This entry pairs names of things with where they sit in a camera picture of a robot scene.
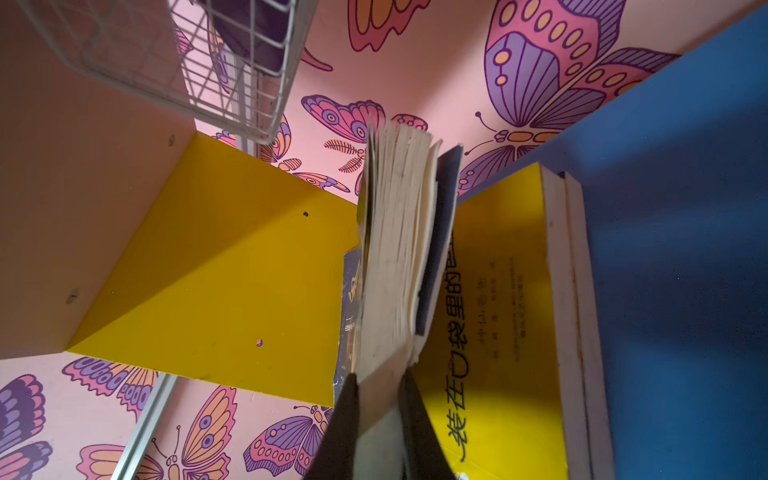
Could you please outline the dark purple illustrated book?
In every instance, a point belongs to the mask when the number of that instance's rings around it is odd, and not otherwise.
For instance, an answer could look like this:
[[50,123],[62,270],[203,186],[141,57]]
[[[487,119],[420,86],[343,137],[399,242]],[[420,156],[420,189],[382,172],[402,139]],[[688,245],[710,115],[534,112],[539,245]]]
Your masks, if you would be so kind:
[[369,119],[357,204],[351,325],[339,353],[359,397],[355,479],[411,479],[415,442],[400,393],[427,342],[446,269],[463,148]]

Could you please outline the yellow book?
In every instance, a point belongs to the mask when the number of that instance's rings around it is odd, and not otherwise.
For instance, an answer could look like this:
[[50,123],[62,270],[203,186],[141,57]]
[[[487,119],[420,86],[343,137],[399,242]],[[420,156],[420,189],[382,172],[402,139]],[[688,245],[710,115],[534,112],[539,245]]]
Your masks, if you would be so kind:
[[532,164],[457,208],[414,376],[460,479],[592,475],[566,198]]

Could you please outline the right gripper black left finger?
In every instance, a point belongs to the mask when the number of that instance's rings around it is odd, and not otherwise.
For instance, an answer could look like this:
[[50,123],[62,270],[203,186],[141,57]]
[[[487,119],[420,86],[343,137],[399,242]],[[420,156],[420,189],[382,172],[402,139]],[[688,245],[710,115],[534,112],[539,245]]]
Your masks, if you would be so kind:
[[349,374],[334,408],[328,429],[305,480],[352,480],[359,432],[360,404],[357,376]]

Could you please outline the black book with white title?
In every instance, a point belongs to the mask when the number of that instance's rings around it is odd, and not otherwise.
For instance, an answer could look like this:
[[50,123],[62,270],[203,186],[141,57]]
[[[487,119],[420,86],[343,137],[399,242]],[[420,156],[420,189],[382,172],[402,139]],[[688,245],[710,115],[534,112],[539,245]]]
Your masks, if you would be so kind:
[[614,451],[583,189],[570,174],[563,173],[562,177],[567,199],[571,260],[577,300],[591,477],[614,479],[616,477]]

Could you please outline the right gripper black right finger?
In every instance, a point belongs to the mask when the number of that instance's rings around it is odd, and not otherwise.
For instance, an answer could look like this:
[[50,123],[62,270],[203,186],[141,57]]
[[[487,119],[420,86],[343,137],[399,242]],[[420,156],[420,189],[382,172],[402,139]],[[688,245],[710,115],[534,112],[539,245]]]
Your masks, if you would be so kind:
[[405,371],[398,388],[398,408],[404,441],[402,478],[456,480],[410,369]]

